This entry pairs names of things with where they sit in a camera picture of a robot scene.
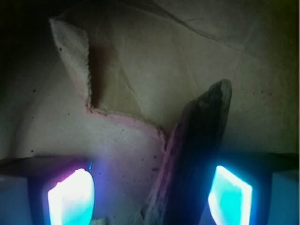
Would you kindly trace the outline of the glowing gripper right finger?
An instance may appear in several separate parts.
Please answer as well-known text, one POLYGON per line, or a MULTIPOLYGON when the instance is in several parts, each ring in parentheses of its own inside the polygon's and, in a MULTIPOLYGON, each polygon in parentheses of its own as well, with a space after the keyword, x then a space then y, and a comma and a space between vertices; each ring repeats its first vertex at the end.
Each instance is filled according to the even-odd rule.
POLYGON ((208 206, 215 225, 298 225, 300 159, 287 153, 222 153, 208 206))

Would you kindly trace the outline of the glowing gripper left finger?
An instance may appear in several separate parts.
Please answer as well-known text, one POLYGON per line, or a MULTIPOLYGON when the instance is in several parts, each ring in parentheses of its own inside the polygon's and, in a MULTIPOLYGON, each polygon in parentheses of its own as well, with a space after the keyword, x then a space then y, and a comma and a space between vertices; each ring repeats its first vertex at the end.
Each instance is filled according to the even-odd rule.
POLYGON ((88 225, 95 204, 91 162, 82 157, 0 161, 2 225, 88 225))

